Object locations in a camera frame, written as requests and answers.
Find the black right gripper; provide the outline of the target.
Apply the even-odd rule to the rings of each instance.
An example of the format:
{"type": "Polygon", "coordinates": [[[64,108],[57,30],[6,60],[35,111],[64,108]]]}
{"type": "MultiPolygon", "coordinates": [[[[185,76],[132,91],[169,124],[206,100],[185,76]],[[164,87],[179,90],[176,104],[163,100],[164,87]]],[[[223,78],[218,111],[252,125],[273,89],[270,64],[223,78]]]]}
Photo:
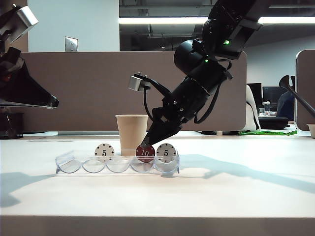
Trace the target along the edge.
{"type": "Polygon", "coordinates": [[[202,92],[165,92],[162,106],[152,109],[152,125],[141,146],[151,146],[177,134],[182,124],[193,119],[201,123],[202,92]]]}

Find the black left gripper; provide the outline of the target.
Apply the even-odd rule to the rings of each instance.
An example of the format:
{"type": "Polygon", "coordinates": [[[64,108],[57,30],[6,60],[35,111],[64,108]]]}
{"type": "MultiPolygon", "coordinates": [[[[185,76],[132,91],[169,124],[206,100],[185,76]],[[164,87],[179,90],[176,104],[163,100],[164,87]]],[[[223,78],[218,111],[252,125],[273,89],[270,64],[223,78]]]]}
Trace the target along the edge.
{"type": "Polygon", "coordinates": [[[10,47],[0,57],[0,106],[56,108],[58,99],[29,74],[21,51],[10,47]]]}

